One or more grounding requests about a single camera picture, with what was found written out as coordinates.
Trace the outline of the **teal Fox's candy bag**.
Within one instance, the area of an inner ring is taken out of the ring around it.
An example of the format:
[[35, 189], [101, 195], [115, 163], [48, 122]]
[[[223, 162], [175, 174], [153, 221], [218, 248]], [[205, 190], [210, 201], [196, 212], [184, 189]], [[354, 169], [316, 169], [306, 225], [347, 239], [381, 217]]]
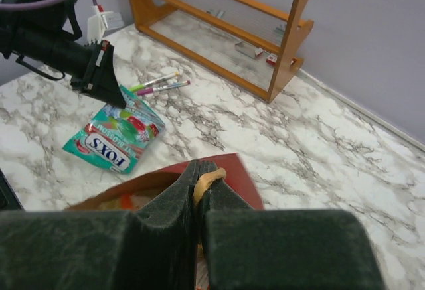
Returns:
[[96, 167], [129, 174], [165, 124], [134, 93], [123, 85], [120, 90], [126, 107], [104, 105], [62, 149]]

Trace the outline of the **red brown paper bag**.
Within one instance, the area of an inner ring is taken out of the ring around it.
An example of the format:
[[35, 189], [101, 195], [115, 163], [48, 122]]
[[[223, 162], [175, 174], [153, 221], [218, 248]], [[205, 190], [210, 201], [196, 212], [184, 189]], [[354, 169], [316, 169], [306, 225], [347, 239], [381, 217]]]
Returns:
[[166, 269], [172, 270], [170, 276], [159, 277], [150, 273], [153, 289], [194, 289], [198, 241], [184, 220], [191, 217], [193, 187], [199, 177], [218, 168], [226, 171], [225, 184], [221, 187], [225, 208], [263, 209], [260, 195], [239, 156], [229, 153], [186, 161], [146, 173], [69, 206], [69, 210], [143, 210], [151, 216], [160, 217], [162, 222], [174, 219], [176, 222], [161, 241], [150, 240], [147, 243], [156, 250], [179, 256], [165, 265]]

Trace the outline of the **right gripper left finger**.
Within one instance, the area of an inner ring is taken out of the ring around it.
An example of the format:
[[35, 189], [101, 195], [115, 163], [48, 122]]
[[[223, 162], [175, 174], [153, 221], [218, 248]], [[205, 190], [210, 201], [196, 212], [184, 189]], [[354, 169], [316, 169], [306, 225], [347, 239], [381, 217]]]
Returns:
[[[2, 289], [153, 289], [150, 273], [168, 277], [161, 241], [174, 219], [148, 211], [1, 213]], [[184, 224], [197, 238], [193, 206]]]

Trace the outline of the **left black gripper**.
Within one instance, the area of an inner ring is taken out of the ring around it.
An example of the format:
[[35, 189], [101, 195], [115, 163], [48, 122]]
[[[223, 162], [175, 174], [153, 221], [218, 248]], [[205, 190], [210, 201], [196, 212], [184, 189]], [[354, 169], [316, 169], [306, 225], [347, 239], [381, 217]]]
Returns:
[[114, 47], [102, 40], [90, 45], [89, 49], [92, 54], [84, 74], [71, 77], [72, 89], [105, 104], [125, 108], [126, 101], [114, 73]]

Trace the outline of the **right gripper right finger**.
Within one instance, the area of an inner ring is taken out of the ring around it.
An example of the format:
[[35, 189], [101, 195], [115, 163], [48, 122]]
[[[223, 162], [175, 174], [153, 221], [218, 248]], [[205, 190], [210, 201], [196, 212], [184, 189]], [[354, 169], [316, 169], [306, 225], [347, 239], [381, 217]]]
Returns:
[[265, 210], [237, 159], [203, 161], [226, 177], [199, 204], [211, 289], [385, 289], [369, 236], [341, 209]]

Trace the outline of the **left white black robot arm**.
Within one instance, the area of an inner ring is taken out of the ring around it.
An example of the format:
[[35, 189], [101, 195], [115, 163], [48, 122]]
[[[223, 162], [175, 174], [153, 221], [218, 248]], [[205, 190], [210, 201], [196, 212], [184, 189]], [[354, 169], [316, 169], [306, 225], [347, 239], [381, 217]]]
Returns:
[[86, 45], [78, 44], [77, 0], [1, 0], [1, 54], [17, 55], [21, 66], [48, 79], [51, 76], [25, 62], [39, 61], [62, 75], [70, 75], [75, 92], [125, 108], [114, 74], [114, 48], [96, 33]]

